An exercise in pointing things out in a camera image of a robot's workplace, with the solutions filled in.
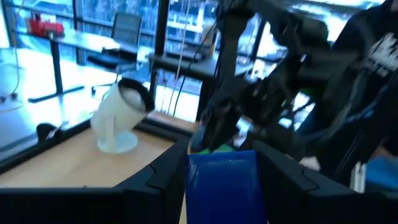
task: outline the wooden table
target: wooden table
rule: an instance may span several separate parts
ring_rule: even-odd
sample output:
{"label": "wooden table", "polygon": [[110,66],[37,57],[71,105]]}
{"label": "wooden table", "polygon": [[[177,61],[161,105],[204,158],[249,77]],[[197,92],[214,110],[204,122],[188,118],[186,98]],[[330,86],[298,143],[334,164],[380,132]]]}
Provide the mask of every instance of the wooden table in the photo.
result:
{"label": "wooden table", "polygon": [[[194,131],[196,124],[158,112],[152,118]],[[91,129],[0,175],[0,187],[113,187],[141,170],[173,142],[133,131],[137,147],[125,154],[100,151]],[[180,223],[186,223],[185,203]]]}
{"label": "wooden table", "polygon": [[[26,29],[18,29],[16,32],[25,35],[31,35],[27,33]],[[66,30],[64,37],[56,37],[52,40],[50,39],[48,40],[50,41],[56,91],[54,94],[45,95],[38,98],[29,98],[28,101],[31,103],[38,103],[56,96],[71,93],[84,88],[83,86],[76,86],[69,90],[63,89],[59,44],[76,47],[78,49],[89,50],[92,52],[99,52],[99,53],[102,51],[103,47],[106,49],[120,48],[128,52],[137,53],[138,61],[145,60],[146,55],[152,52],[152,49],[148,47],[138,47],[136,45],[124,42],[117,42],[109,37],[104,37],[96,34],[89,34],[77,30]]]}
{"label": "wooden table", "polygon": [[[209,99],[210,90],[212,88],[214,72],[217,65],[218,54],[214,54],[214,57],[204,60],[202,62],[192,63],[188,71],[189,62],[182,61],[180,72],[189,78],[202,81],[199,96],[199,105],[197,110],[196,120],[200,120],[201,112],[206,108],[207,101]],[[167,57],[165,55],[149,55],[149,62],[151,64],[150,73],[150,90],[149,93],[155,98],[156,86],[158,81],[158,69],[164,69],[169,72],[177,73],[178,70],[178,59]],[[253,63],[247,65],[237,64],[235,67],[235,76],[244,77],[247,72],[250,72],[254,67]]]}

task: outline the white lamp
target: white lamp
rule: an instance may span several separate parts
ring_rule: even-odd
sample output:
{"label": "white lamp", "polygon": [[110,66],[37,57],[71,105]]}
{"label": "white lamp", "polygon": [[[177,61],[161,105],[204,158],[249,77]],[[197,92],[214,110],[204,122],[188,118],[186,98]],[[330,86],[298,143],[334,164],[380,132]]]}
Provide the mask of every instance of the white lamp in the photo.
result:
{"label": "white lamp", "polygon": [[141,83],[122,78],[109,90],[91,118],[91,128],[104,152],[119,154],[137,146],[131,129],[155,108],[147,88]]}

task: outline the white desk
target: white desk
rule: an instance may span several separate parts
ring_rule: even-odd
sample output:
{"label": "white desk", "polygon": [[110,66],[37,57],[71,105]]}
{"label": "white desk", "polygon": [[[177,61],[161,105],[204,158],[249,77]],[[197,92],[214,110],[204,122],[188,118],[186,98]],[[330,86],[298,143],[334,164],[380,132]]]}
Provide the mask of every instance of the white desk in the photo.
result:
{"label": "white desk", "polygon": [[[16,32],[20,34],[29,35],[26,29],[18,29],[16,30]],[[149,47],[138,47],[136,45],[127,44],[124,42],[116,42],[115,40],[109,37],[104,37],[96,34],[89,34],[77,30],[66,30],[64,37],[56,37],[52,40],[49,39],[49,41],[50,41],[51,55],[54,67],[56,92],[51,95],[45,95],[38,98],[30,98],[29,101],[31,103],[38,103],[56,96],[71,93],[84,88],[83,86],[77,86],[69,90],[63,89],[61,67],[60,67],[59,44],[76,47],[78,49],[89,50],[92,52],[101,52],[103,47],[106,49],[121,48],[128,52],[137,53],[138,61],[145,61],[146,55],[153,52],[153,50]]]}

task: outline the red object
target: red object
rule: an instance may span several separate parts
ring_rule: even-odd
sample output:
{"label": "red object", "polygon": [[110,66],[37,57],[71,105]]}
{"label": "red object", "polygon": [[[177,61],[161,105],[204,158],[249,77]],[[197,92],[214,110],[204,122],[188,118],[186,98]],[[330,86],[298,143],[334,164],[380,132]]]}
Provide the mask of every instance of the red object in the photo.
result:
{"label": "red object", "polygon": [[40,16],[35,16],[34,19],[28,19],[26,22],[27,31],[39,37],[60,37],[64,35],[64,28],[62,23],[41,21]]}

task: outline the black chair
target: black chair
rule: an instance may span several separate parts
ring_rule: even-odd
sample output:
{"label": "black chair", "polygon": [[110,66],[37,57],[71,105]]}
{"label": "black chair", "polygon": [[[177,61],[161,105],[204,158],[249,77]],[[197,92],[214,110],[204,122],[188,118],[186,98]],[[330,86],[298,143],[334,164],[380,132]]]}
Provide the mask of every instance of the black chair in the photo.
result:
{"label": "black chair", "polygon": [[[118,12],[114,18],[111,37],[116,41],[138,46],[141,22],[141,16]],[[118,81],[120,72],[116,71],[116,68],[119,65],[137,65],[137,54],[121,54],[118,49],[103,49],[102,54],[90,55],[87,60],[116,73],[116,79],[113,83],[91,87],[91,93],[94,95],[96,87],[111,86]]]}

